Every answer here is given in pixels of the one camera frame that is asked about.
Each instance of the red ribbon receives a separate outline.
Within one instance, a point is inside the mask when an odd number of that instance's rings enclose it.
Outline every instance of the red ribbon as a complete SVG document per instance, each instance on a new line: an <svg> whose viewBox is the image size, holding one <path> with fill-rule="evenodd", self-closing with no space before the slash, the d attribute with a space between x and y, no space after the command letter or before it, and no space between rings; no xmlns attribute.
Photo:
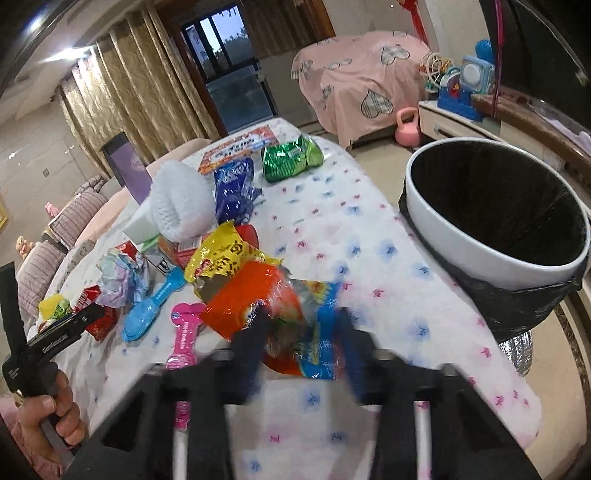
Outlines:
<svg viewBox="0 0 591 480"><path fill-rule="evenodd" d="M405 9L410 12L410 15L413 19L414 29L417 31L418 37L429 46L429 39L427 38L427 33L425 32L425 25L423 24L423 19L421 18L421 13L418 11L417 0L398 0L398 3Z"/></svg>

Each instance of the finger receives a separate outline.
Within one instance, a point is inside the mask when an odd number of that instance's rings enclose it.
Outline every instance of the finger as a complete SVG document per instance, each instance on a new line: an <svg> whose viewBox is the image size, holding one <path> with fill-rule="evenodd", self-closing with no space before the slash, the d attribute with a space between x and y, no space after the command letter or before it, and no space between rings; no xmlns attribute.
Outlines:
<svg viewBox="0 0 591 480"><path fill-rule="evenodd" d="M70 433L66 438L66 442L69 445L78 445L82 440L84 440L84 436L86 435L86 425L82 420L78 420L78 425L76 429Z"/></svg>
<svg viewBox="0 0 591 480"><path fill-rule="evenodd" d="M56 399L56 415L63 417L68 410L71 409L74 403L74 394L70 387L66 387L57 394Z"/></svg>
<svg viewBox="0 0 591 480"><path fill-rule="evenodd" d="M54 451L39 422L56 410L56 402L49 395L25 398L18 409L18 421L22 428L22 437L27 446L38 455L53 459Z"/></svg>
<svg viewBox="0 0 591 480"><path fill-rule="evenodd" d="M56 375L56 383L60 390L63 390L70 385L70 381L68 380L68 376L62 372L61 370L57 371Z"/></svg>
<svg viewBox="0 0 591 480"><path fill-rule="evenodd" d="M56 425L56 432L60 437L66 438L74 433L80 420L80 408L76 403L72 404L72 408L61 418Z"/></svg>

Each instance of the ceiling light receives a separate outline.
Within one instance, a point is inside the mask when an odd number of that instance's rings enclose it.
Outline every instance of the ceiling light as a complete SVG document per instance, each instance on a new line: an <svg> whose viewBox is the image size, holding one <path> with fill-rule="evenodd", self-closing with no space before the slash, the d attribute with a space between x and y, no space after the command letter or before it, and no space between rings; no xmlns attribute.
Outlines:
<svg viewBox="0 0 591 480"><path fill-rule="evenodd" d="M77 60L86 57L88 51L92 47L83 48L67 48L64 51L59 52L53 57L49 57L44 61L56 61L56 60Z"/></svg>

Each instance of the candy wrapper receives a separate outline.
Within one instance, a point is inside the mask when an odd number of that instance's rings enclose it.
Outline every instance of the candy wrapper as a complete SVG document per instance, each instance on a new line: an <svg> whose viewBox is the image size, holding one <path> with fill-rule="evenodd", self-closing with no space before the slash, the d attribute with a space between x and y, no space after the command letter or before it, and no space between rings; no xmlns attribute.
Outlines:
<svg viewBox="0 0 591 480"><path fill-rule="evenodd" d="M248 223L255 199L262 193L252 186L254 164L241 158L214 171L216 182L216 219L218 224L234 220L235 225Z"/></svg>
<svg viewBox="0 0 591 480"><path fill-rule="evenodd" d="M110 248L97 264L99 279L98 305L121 308L144 299L150 286L150 270L145 257L127 241Z"/></svg>
<svg viewBox="0 0 591 480"><path fill-rule="evenodd" d="M229 340L248 327L255 308L266 305L274 320L265 365L282 374L334 379L339 357L332 328L339 286L291 280L280 267L250 261L214 296L203 321Z"/></svg>
<svg viewBox="0 0 591 480"><path fill-rule="evenodd" d="M74 313L81 311L83 308L87 307L91 303L96 302L100 295L100 288L98 285L93 287L85 288L82 291L82 295L76 302L74 306ZM98 319L97 321L91 323L88 327L86 327L86 331L90 333L97 342L103 340L107 333L111 331L111 329L117 323L117 310L111 307L105 307L105 316L103 318Z"/></svg>
<svg viewBox="0 0 591 480"><path fill-rule="evenodd" d="M44 322L39 325L39 332L49 327L56 320L72 313L72 307L68 299L61 294L53 295L39 303L39 312Z"/></svg>
<svg viewBox="0 0 591 480"><path fill-rule="evenodd" d="M185 268L184 278L194 285L196 295L207 303L244 263L252 259L274 265L281 263L245 242L233 222L226 222L195 250Z"/></svg>
<svg viewBox="0 0 591 480"><path fill-rule="evenodd" d="M309 135L301 135L295 142L287 142L262 151L265 178L269 182L295 177L311 167L320 167L324 155Z"/></svg>

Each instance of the green snack bag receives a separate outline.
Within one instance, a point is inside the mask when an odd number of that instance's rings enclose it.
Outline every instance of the green snack bag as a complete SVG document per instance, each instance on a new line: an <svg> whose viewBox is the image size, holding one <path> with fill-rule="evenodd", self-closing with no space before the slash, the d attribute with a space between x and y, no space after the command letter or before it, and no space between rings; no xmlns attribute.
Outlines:
<svg viewBox="0 0 591 480"><path fill-rule="evenodd" d="M309 135L301 135L295 142L265 147L262 162L265 178L273 183L295 177L310 167L320 167L324 155Z"/></svg>

